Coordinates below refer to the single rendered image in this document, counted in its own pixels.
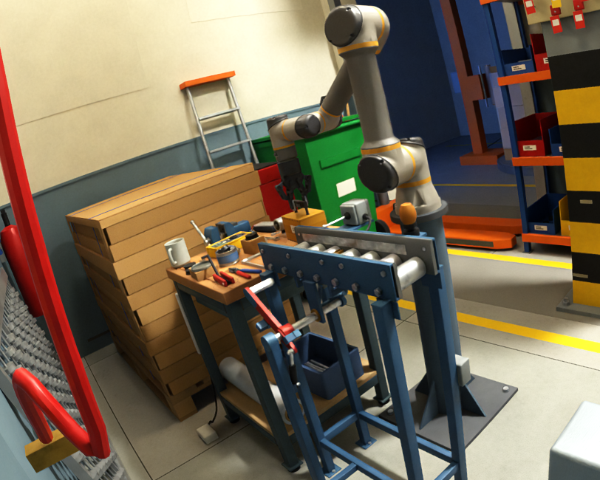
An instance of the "yellow floor line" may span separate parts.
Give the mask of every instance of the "yellow floor line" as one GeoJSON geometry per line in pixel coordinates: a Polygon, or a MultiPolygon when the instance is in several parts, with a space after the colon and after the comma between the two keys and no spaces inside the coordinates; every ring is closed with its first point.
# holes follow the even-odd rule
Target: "yellow floor line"
{"type": "MultiPolygon", "coordinates": [[[[517,187],[515,183],[434,183],[434,187],[517,187]]],[[[528,188],[535,188],[535,185],[525,185],[528,188]]]]}
{"type": "Polygon", "coordinates": [[[512,264],[536,265],[538,267],[552,267],[571,270],[571,263],[566,261],[540,260],[538,258],[523,258],[509,255],[498,255],[497,253],[469,252],[466,250],[456,250],[449,248],[449,255],[461,257],[483,258],[485,260],[508,261],[512,264]]]}
{"type": "MultiPolygon", "coordinates": [[[[415,311],[415,304],[408,300],[399,300],[398,305],[404,309],[415,311]]],[[[498,332],[511,333],[519,337],[533,338],[543,342],[555,343],[556,345],[569,346],[572,349],[585,350],[600,354],[600,342],[591,340],[582,340],[581,338],[570,337],[559,333],[545,332],[544,330],[532,329],[527,326],[513,325],[512,323],[501,322],[499,320],[490,320],[489,318],[477,317],[466,313],[457,314],[457,319],[461,323],[481,326],[486,329],[496,330],[498,332]]]]}

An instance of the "gray base plate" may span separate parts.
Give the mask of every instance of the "gray base plate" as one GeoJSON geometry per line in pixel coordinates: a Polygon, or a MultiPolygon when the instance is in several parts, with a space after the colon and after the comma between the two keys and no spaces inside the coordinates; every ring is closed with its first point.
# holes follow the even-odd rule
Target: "gray base plate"
{"type": "MultiPolygon", "coordinates": [[[[463,430],[465,436],[465,447],[468,447],[474,439],[480,435],[486,426],[504,408],[513,395],[518,392],[516,387],[505,383],[494,382],[488,378],[473,376],[468,384],[474,397],[484,410],[486,416],[477,416],[463,410],[463,430]],[[508,386],[509,391],[504,392],[502,388],[508,386]]],[[[419,394],[416,387],[409,390],[413,420],[415,421],[415,433],[430,442],[444,448],[451,449],[449,442],[449,424],[446,415],[438,415],[425,428],[420,429],[420,419],[424,411],[427,395],[419,394]]],[[[380,418],[395,424],[395,416],[391,407],[387,408],[380,418]]]]}
{"type": "Polygon", "coordinates": [[[600,307],[599,306],[588,306],[575,304],[573,302],[573,290],[569,290],[564,300],[562,300],[556,307],[558,312],[573,313],[575,315],[585,315],[587,317],[600,318],[600,307]]]}

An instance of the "red pole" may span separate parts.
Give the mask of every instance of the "red pole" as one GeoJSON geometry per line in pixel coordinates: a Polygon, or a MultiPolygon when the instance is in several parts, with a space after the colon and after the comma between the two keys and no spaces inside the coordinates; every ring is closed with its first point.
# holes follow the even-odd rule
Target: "red pole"
{"type": "Polygon", "coordinates": [[[47,321],[53,343],[58,350],[58,356],[83,418],[86,432],[53,398],[51,393],[24,368],[19,368],[14,372],[13,387],[27,418],[43,443],[50,443],[52,440],[51,430],[44,420],[44,414],[46,414],[60,432],[82,453],[105,459],[110,454],[106,427],[69,327],[67,314],[60,299],[47,248],[44,244],[38,215],[35,212],[1,51],[0,163],[44,318],[47,321]]]}

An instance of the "mug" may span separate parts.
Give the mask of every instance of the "mug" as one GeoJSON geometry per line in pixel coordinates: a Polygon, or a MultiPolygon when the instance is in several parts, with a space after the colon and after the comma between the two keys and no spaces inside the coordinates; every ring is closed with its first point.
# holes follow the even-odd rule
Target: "mug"
{"type": "Polygon", "coordinates": [[[169,240],[167,243],[165,243],[165,248],[173,268],[181,267],[182,265],[189,263],[191,260],[189,251],[187,249],[187,244],[185,243],[185,239],[182,237],[179,239],[169,240]]]}

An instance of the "step ladder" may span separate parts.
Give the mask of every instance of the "step ladder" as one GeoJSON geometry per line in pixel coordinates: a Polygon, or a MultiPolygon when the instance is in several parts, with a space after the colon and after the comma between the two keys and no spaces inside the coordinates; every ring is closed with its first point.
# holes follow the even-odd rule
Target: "step ladder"
{"type": "Polygon", "coordinates": [[[228,148],[235,147],[238,145],[242,145],[243,143],[248,143],[249,148],[251,149],[251,155],[253,156],[253,162],[258,163],[258,156],[256,155],[256,151],[253,149],[253,142],[251,142],[251,136],[249,135],[249,131],[247,129],[247,125],[245,123],[245,119],[242,117],[242,112],[240,111],[240,105],[238,105],[238,99],[236,98],[236,93],[233,91],[233,85],[231,85],[231,77],[235,77],[235,72],[225,72],[219,73],[217,75],[209,75],[208,77],[196,78],[195,80],[189,80],[180,84],[180,90],[186,90],[187,96],[189,97],[189,103],[191,104],[191,110],[194,111],[194,117],[196,119],[196,124],[198,125],[198,131],[200,131],[200,136],[202,138],[202,143],[205,146],[205,151],[207,152],[207,158],[209,158],[209,164],[211,168],[215,168],[214,161],[211,158],[212,154],[215,154],[222,150],[227,150],[228,148]],[[191,94],[191,89],[195,86],[205,85],[206,83],[213,83],[220,80],[226,80],[229,85],[229,92],[231,93],[231,98],[233,98],[233,104],[235,105],[233,108],[229,110],[222,110],[221,112],[212,113],[210,115],[205,115],[204,117],[200,117],[198,115],[198,111],[196,110],[196,104],[194,102],[194,96],[191,94]],[[240,140],[235,143],[231,143],[230,145],[224,145],[219,148],[214,148],[213,150],[209,150],[209,145],[207,144],[207,139],[205,138],[205,132],[202,130],[201,122],[203,120],[209,120],[210,118],[220,117],[221,115],[231,114],[233,112],[238,113],[238,117],[240,118],[240,123],[242,124],[242,128],[245,130],[246,140],[240,140]]]}

